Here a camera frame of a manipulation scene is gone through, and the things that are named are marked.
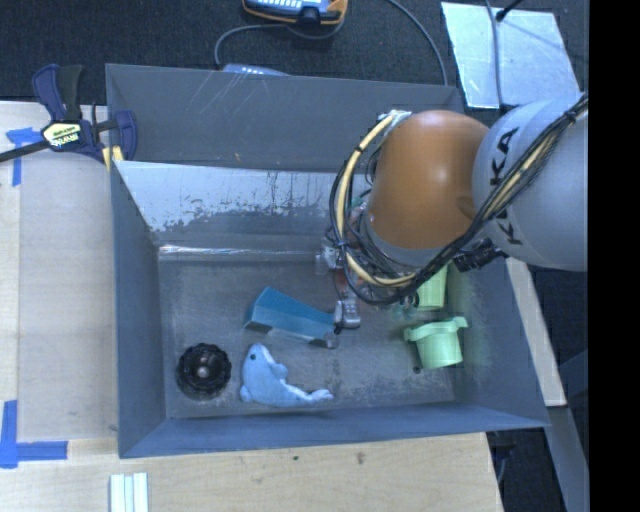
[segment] table surface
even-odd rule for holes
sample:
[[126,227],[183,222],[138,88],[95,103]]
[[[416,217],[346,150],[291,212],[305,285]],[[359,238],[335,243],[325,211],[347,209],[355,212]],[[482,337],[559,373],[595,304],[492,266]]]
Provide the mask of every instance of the table surface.
[[[0,102],[0,151],[9,129],[46,124],[32,103]],[[66,155],[44,152],[40,165]],[[0,400],[18,398],[20,186],[0,164]],[[509,261],[517,306],[548,406],[564,405],[535,288],[526,265]],[[120,460],[114,437],[73,439],[68,460],[0,469],[6,511],[108,509],[109,476],[147,472],[151,511],[501,511],[484,433],[324,447]]]

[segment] black floor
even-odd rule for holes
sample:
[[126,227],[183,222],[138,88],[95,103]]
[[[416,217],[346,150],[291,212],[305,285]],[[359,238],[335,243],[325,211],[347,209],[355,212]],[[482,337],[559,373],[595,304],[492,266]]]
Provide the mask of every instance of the black floor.
[[[440,2],[400,0],[429,31],[449,82],[456,63]],[[484,5],[482,2],[468,2]],[[496,0],[495,7],[508,1]],[[525,0],[520,9],[555,14],[578,84],[589,82],[588,0]],[[33,100],[31,76],[46,64],[82,64],[83,104],[105,104],[105,63],[214,68],[216,40],[227,30],[253,24],[241,0],[136,0],[129,2],[0,2],[0,99]],[[442,83],[426,39],[386,0],[350,0],[335,37],[303,40],[284,30],[251,31],[229,38],[224,63],[239,62],[291,74],[414,83]],[[471,112],[486,124],[496,112]],[[558,363],[587,348],[587,275],[532,269]],[[585,454],[589,454],[588,393],[571,399]],[[507,512],[564,511],[542,430],[509,433],[515,446],[502,481]]]

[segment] black cord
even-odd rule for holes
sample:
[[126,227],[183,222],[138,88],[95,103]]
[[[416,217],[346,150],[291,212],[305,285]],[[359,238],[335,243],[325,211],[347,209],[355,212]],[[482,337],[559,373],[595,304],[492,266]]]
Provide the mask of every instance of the black cord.
[[505,105],[504,96],[502,94],[502,73],[500,72],[500,45],[498,43],[498,24],[493,16],[493,10],[489,0],[484,0],[484,5],[487,8],[489,15],[489,21],[491,22],[491,32],[493,33],[493,68],[496,76],[496,92],[498,94],[498,108],[501,114],[506,114],[508,107]]
[[214,59],[216,68],[222,69],[223,65],[222,65],[222,61],[220,60],[220,46],[222,45],[225,39],[239,32],[245,32],[248,30],[262,30],[262,29],[268,30],[272,28],[286,28],[290,33],[292,33],[296,37],[300,37],[301,39],[307,39],[310,41],[321,41],[323,39],[329,39],[335,36],[338,32],[340,32],[340,30],[342,30],[342,27],[344,26],[345,20],[346,20],[346,16],[342,18],[342,21],[338,23],[331,32],[327,32],[326,34],[320,34],[320,35],[305,34],[303,32],[300,32],[299,30],[295,30],[290,23],[262,23],[257,25],[246,25],[244,27],[237,27],[225,32],[216,41],[216,45],[213,49],[213,59]]
[[427,29],[425,29],[422,24],[418,21],[418,19],[411,14],[406,7],[400,5],[398,2],[396,2],[396,0],[387,0],[387,2],[389,2],[391,5],[393,5],[396,9],[398,9],[400,12],[402,12],[405,16],[407,16],[407,18],[409,18],[413,24],[418,27],[418,30],[420,30],[420,32],[422,32],[422,35],[427,39],[427,41],[429,41],[429,44],[431,45],[431,49],[433,50],[433,53],[435,53],[436,58],[438,59],[438,64],[440,66],[440,73],[442,74],[442,83],[445,86],[449,85],[449,81],[447,80],[447,73],[444,69],[444,62],[442,61],[442,56],[440,55],[440,52],[438,51],[438,48],[436,46],[436,44],[434,43],[433,39],[431,38],[431,36],[429,35],[429,32],[427,32]]
[[347,19],[347,16],[345,15],[340,21],[340,23],[338,23],[331,32],[327,32],[326,34],[321,34],[321,35],[305,34],[304,32],[295,30],[291,25],[287,25],[287,30],[292,34],[298,37],[301,37],[302,39],[308,39],[309,41],[322,41],[323,39],[329,39],[335,36],[338,32],[340,32],[342,30],[342,27],[344,26],[344,22],[346,19]]
[[262,23],[260,25],[245,25],[244,27],[237,27],[228,30],[220,36],[220,38],[216,41],[215,47],[213,48],[213,59],[216,64],[216,68],[222,69],[222,62],[220,61],[220,46],[228,37],[248,30],[268,30],[273,28],[285,28],[287,26],[288,25],[286,23]]

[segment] light green plastic object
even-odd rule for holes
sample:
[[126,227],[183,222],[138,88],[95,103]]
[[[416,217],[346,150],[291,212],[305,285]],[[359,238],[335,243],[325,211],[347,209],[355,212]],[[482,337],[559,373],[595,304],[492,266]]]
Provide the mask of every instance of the light green plastic object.
[[447,287],[447,268],[445,265],[431,279],[418,288],[417,309],[433,310],[444,306],[444,292]]
[[468,327],[462,316],[404,330],[404,339],[418,347],[423,368],[434,369],[462,362],[458,329]]

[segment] blue painter's tape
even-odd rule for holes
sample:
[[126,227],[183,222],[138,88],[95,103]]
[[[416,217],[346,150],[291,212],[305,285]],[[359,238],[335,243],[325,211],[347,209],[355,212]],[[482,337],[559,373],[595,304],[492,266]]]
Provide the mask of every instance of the blue painter's tape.
[[[13,142],[16,148],[19,148],[25,144],[40,142],[42,140],[42,134],[33,128],[20,128],[18,130],[9,130],[7,132],[7,138]],[[11,185],[16,187],[20,185],[21,181],[22,159],[16,158],[13,161],[13,179],[11,180]]]
[[16,444],[17,413],[18,402],[16,400],[4,403],[2,437],[0,437],[0,468],[3,469],[18,467],[18,445]]
[[21,461],[66,460],[67,441],[17,443],[17,418],[18,402],[5,402],[0,437],[0,468],[15,469]]

